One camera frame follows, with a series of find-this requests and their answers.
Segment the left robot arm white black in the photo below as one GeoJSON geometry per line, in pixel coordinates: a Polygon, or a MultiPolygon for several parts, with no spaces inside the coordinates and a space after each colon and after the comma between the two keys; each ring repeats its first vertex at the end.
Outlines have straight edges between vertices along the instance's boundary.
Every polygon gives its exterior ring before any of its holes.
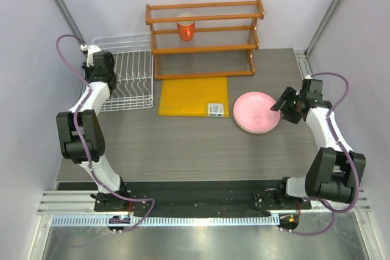
{"type": "Polygon", "coordinates": [[[87,56],[82,65],[85,90],[75,106],[56,117],[61,153],[96,183],[98,192],[91,197],[97,208],[122,211],[128,207],[130,196],[105,156],[105,139],[97,117],[116,89],[115,61],[112,53],[96,45],[83,45],[81,50],[87,56]]]}

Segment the pink plate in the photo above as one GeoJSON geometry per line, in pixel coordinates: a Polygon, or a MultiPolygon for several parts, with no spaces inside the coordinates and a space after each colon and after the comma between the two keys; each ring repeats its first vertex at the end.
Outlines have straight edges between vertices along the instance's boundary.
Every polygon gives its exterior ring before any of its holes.
{"type": "Polygon", "coordinates": [[[259,119],[279,120],[280,112],[271,111],[275,100],[261,92],[249,92],[237,98],[233,107],[233,117],[238,119],[259,119]]]}

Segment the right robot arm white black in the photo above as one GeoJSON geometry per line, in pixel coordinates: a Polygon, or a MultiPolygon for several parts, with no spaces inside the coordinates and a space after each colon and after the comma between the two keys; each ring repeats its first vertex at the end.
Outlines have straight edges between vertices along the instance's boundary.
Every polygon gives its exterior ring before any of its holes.
{"type": "Polygon", "coordinates": [[[366,158],[346,143],[335,121],[335,106],[324,100],[322,88],[321,80],[308,76],[300,90],[287,87],[271,107],[288,122],[304,121],[318,147],[306,176],[279,182],[275,201],[282,208],[291,207],[297,199],[345,203],[351,208],[358,199],[366,158]]]}

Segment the orange tan plate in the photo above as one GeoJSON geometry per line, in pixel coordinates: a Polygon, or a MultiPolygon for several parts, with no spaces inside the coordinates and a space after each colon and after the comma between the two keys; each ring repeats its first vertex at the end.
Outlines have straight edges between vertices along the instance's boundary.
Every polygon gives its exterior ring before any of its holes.
{"type": "Polygon", "coordinates": [[[238,119],[234,117],[235,122],[240,128],[244,131],[253,133],[253,134],[264,134],[273,130],[279,123],[279,120],[264,120],[259,119],[238,119]]]}

